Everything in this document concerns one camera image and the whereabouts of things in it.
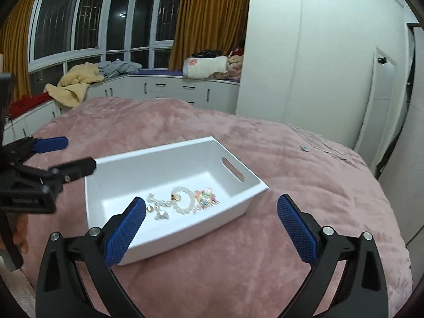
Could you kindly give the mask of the person's left hand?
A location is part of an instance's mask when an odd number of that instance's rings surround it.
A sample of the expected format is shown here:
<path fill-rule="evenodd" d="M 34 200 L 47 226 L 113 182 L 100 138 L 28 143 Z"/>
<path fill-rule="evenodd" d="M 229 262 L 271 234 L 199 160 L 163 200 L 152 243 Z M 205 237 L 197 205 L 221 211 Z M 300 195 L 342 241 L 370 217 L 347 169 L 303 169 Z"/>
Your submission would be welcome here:
<path fill-rule="evenodd" d="M 16 220 L 16 231 L 13 235 L 14 244 L 19 247 L 21 254 L 28 252 L 27 242 L 28 214 L 19 215 Z"/>

